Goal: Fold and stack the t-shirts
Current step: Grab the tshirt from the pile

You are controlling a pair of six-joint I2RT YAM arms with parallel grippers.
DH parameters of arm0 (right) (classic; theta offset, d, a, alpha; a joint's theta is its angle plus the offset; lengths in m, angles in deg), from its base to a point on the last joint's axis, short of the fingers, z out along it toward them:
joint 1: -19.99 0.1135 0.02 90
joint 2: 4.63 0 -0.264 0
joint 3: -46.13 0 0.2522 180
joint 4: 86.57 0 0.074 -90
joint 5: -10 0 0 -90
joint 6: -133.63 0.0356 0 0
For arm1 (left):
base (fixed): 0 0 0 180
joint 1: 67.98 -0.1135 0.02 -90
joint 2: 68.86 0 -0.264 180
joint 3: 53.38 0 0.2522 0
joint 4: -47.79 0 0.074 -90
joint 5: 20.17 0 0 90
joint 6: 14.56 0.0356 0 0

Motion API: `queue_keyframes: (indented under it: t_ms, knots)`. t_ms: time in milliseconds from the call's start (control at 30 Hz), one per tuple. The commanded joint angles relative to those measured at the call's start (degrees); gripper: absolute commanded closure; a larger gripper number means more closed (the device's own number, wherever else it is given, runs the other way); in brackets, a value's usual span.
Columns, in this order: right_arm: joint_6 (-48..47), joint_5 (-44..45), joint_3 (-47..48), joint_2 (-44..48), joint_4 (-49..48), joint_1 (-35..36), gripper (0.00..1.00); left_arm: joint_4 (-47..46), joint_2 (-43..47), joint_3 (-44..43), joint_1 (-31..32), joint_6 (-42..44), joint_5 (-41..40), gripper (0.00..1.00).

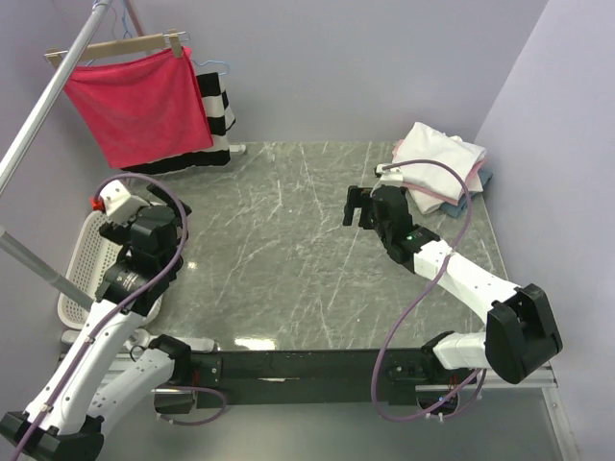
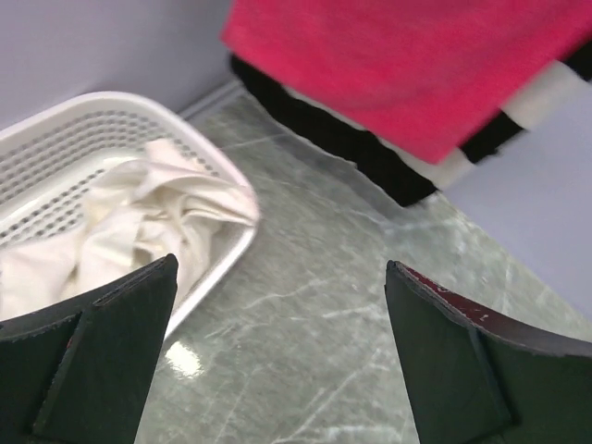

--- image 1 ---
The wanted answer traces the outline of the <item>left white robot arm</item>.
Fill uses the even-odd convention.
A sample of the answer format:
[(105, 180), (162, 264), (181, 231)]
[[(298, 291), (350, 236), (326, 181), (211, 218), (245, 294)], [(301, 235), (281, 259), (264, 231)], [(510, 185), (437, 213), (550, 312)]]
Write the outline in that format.
[(86, 323), (64, 360), (37, 397), (21, 412), (8, 412), (1, 434), (14, 455), (35, 460), (93, 460), (106, 432), (135, 403), (161, 384), (192, 378), (191, 348), (161, 335), (109, 385), (110, 365), (183, 266), (188, 206), (152, 205), (123, 225), (100, 233), (120, 246), (116, 262), (96, 291)]

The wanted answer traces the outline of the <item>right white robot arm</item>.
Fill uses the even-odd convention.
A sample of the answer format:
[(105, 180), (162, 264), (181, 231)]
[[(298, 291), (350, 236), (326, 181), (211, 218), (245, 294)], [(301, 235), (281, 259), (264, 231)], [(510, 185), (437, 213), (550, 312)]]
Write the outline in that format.
[(445, 332), (426, 343), (422, 372), (442, 383), (455, 370), (486, 369), (518, 384), (563, 350), (563, 341), (545, 291), (500, 279), (457, 253), (436, 233), (414, 223), (405, 189), (352, 185), (343, 225), (353, 222), (378, 235), (388, 256), (414, 275), (433, 280), (483, 322), (481, 332)]

